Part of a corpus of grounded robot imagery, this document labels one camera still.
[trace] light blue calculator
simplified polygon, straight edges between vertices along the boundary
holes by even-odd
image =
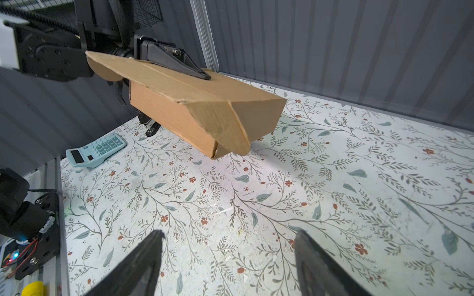
[[[126,145],[118,134],[111,133],[81,148],[66,150],[66,157],[75,168],[95,168]]]

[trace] cardboard box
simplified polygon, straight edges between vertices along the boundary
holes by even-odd
[[[250,142],[272,132],[286,99],[206,71],[195,78],[145,61],[86,52],[89,66],[108,81],[130,80],[130,103],[216,159],[246,155]]]

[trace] corrugated metal wall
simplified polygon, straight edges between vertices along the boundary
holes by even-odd
[[[206,0],[221,71],[474,131],[472,0]]]
[[[160,0],[160,5],[164,22],[137,33],[176,43],[205,67],[189,1]],[[0,68],[0,102],[0,167],[20,175],[137,115],[96,75],[61,83]]]

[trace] floral tablecloth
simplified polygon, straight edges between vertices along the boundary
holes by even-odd
[[[249,83],[288,103],[247,156],[213,161],[135,118],[101,166],[62,160],[72,295],[153,229],[156,295],[300,295],[299,229],[373,295],[473,293],[474,136]]]

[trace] calculator display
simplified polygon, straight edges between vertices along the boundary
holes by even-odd
[[[71,154],[74,157],[74,160],[76,163],[82,163],[84,162],[84,159],[82,158],[81,154],[79,153],[79,150],[71,150]]]

